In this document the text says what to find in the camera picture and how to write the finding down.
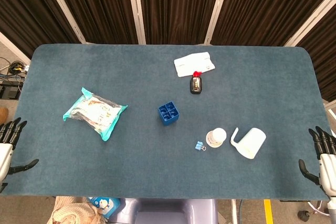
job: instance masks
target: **table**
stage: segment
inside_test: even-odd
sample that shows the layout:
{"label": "table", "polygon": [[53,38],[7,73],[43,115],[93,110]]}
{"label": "table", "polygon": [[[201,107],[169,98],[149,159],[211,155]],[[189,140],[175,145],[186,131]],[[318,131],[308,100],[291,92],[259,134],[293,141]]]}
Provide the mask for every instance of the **table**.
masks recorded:
{"label": "table", "polygon": [[[202,75],[200,95],[173,60],[208,51],[216,69]],[[89,125],[63,122],[81,87],[129,107],[110,139]],[[157,108],[173,101],[180,118],[163,126]],[[16,116],[27,120],[12,165],[39,158],[8,176],[7,195],[131,198],[323,199],[298,159],[317,174],[309,127],[330,131],[307,52],[292,47],[43,45],[36,49]],[[228,138],[195,150],[216,127]],[[254,160],[236,141],[252,127],[267,138]]]}

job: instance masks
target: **binder clip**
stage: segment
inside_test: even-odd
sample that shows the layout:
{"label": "binder clip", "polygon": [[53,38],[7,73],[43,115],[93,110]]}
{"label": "binder clip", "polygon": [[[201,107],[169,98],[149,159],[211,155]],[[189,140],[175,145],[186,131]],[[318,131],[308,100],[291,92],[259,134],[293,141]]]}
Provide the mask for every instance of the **binder clip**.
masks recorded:
{"label": "binder clip", "polygon": [[196,150],[203,150],[205,151],[206,150],[206,147],[204,146],[204,144],[200,141],[197,141],[197,144],[196,144],[196,147],[195,147]]}

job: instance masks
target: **white cup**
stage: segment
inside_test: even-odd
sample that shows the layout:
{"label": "white cup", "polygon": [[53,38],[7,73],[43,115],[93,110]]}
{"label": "white cup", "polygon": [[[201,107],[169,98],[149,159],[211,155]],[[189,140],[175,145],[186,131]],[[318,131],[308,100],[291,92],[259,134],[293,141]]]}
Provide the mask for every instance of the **white cup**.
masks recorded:
{"label": "white cup", "polygon": [[260,147],[266,139],[266,134],[258,129],[252,128],[247,134],[237,143],[234,138],[238,132],[236,128],[235,132],[231,137],[231,144],[236,147],[237,151],[242,154],[242,156],[253,159],[257,155]]}
{"label": "white cup", "polygon": [[206,134],[206,142],[212,148],[220,147],[226,139],[226,132],[222,128],[216,128]]}

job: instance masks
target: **dark curtain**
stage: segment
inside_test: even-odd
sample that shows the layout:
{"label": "dark curtain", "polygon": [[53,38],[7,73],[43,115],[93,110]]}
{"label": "dark curtain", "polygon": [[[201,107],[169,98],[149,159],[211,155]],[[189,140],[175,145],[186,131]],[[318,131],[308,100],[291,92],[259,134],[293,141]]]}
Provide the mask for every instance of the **dark curtain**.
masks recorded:
{"label": "dark curtain", "polygon": [[322,97],[336,99],[336,6],[302,39],[298,47],[312,59]]}
{"label": "dark curtain", "polygon": [[65,0],[87,42],[137,44],[131,0]]}
{"label": "dark curtain", "polygon": [[323,0],[224,0],[213,45],[283,46]]}
{"label": "dark curtain", "polygon": [[204,43],[215,1],[141,0],[146,43]]}
{"label": "dark curtain", "polygon": [[31,58],[42,44],[78,43],[56,0],[0,0],[0,30]]}

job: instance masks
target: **white plastic jug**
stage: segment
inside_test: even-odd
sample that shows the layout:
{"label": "white plastic jug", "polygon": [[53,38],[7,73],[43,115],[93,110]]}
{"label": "white plastic jug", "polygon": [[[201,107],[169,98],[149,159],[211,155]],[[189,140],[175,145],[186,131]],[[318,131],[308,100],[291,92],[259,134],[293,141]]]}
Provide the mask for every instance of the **white plastic jug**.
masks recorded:
{"label": "white plastic jug", "polygon": [[253,159],[257,155],[260,147],[266,139],[266,134],[258,129],[252,128],[247,134],[237,143],[234,141],[237,135],[238,128],[235,129],[231,137],[231,144],[236,147],[237,151],[242,154],[242,156]]}

